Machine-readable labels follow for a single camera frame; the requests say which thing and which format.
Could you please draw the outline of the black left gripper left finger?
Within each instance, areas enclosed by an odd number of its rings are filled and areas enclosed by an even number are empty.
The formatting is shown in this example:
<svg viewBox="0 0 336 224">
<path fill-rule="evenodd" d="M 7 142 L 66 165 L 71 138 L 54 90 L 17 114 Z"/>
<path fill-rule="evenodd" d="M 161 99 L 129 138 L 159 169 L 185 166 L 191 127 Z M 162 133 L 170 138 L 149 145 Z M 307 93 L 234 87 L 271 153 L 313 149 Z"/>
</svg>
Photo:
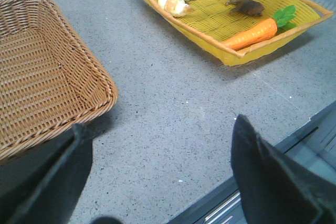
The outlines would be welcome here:
<svg viewBox="0 0 336 224">
<path fill-rule="evenodd" d="M 1 223 L 67 223 L 92 167 L 83 124 L 1 165 Z"/>
</svg>

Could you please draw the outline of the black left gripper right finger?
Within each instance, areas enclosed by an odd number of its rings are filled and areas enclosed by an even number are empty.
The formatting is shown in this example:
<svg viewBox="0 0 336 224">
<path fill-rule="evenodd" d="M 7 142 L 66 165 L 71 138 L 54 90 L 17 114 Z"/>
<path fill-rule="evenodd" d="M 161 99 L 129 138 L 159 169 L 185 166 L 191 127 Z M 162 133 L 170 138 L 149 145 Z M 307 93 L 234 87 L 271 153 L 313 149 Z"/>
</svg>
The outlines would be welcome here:
<svg viewBox="0 0 336 224">
<path fill-rule="evenodd" d="M 242 114 L 230 164 L 247 223 L 335 223 L 335 184 L 269 144 Z"/>
</svg>

